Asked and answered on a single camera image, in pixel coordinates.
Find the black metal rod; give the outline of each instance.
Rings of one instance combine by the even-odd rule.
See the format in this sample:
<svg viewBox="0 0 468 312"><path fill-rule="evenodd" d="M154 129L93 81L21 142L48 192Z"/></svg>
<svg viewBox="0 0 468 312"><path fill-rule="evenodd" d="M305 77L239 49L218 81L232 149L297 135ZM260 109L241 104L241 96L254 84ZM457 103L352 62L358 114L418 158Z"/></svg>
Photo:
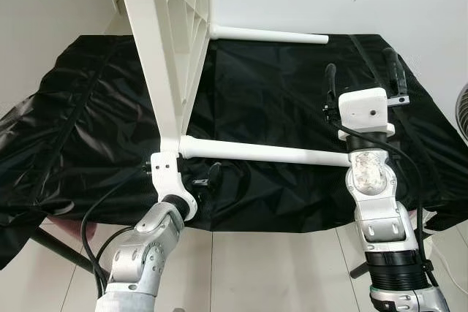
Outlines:
<svg viewBox="0 0 468 312"><path fill-rule="evenodd" d="M423 232L423 240L425 240L426 238L428 238L430 236L431 236L430 234L428 234L426 232ZM356 279L356 278L359 278L362 275L366 274L368 271L369 271L369 267L367 267L367 262L364 262L364 263L358 265L354 270L351 270L350 271L350 276L351 276L351 278Z"/></svg>
<svg viewBox="0 0 468 312"><path fill-rule="evenodd" d="M31 236L31 239L55 252L56 254L64 257L65 259L68 259L78 267L87 270L91 274L93 273L93 265L91 264L91 261L89 261L82 254L70 248L68 245L61 242L53 235L47 233L45 230L37 228L36 232L34 232L34 234Z"/></svg>

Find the black tarp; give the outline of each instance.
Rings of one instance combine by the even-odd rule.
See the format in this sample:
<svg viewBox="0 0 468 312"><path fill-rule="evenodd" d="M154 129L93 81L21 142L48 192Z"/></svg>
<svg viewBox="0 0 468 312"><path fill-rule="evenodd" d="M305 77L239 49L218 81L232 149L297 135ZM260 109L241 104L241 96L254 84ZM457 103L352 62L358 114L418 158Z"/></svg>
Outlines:
<svg viewBox="0 0 468 312"><path fill-rule="evenodd" d="M339 90L376 83L389 88L382 56L388 46L378 35L332 35L327 45L211 42L187 134L345 152L322 112L325 67L336 64ZM428 228L442 230L468 218L468 148L405 64L404 69L412 103L390 109L392 141L419 166L425 207L438 212ZM38 92L0 121L0 267L47 214L81 219L158 147L133 38L78 38ZM193 186L216 161L219 180ZM311 232L353 220L345 168L213 159L186 160L183 168L184 183L199 202L190 227ZM401 168L398 198L412 209L416 198L407 182L414 173L403 161ZM134 224L155 201L142 171L91 220Z"/></svg>

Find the black cloth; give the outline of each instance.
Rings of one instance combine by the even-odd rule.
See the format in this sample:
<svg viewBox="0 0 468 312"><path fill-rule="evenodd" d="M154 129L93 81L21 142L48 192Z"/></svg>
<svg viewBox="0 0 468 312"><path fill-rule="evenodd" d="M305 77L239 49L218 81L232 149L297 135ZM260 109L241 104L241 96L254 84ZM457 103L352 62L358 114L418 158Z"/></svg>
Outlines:
<svg viewBox="0 0 468 312"><path fill-rule="evenodd" d="M187 134L346 152L322 112L325 67L336 65L339 91L390 90L382 55L388 46L378 35L332 35L327 45L210 42ZM404 69L411 104L390 109L396 127L390 140L420 168L424 205L438 212L427 227L442 230L468 218L468 148L406 64ZM133 38L79 37L38 92L0 121L0 267L46 215L79 220L130 176L90 219L135 224L156 202L150 177L139 169L158 147ZM399 200L415 208L414 170L404 160L392 165ZM199 203L189 227L311 232L353 221L343 167L190 159L182 168ZM208 174L211 186L192 185Z"/></svg>

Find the fan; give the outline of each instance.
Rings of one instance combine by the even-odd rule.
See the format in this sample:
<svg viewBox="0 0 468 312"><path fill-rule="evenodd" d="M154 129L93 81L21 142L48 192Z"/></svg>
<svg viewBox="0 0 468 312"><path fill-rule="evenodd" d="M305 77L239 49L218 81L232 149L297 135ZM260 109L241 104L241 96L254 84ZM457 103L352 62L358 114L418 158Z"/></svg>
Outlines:
<svg viewBox="0 0 468 312"><path fill-rule="evenodd" d="M461 90L456 102L456 121L461 134L468 140L468 84Z"/></svg>

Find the white wall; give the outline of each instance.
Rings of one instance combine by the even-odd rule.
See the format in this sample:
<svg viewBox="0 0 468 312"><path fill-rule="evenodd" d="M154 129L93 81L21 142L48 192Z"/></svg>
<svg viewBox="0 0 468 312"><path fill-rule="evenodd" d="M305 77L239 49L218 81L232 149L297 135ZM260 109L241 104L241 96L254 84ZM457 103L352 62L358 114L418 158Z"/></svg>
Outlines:
<svg viewBox="0 0 468 312"><path fill-rule="evenodd" d="M468 0L211 0L225 26L380 34L405 59L455 126L468 83Z"/></svg>
<svg viewBox="0 0 468 312"><path fill-rule="evenodd" d="M112 0L0 0L0 115L34 93L80 34L102 34Z"/></svg>

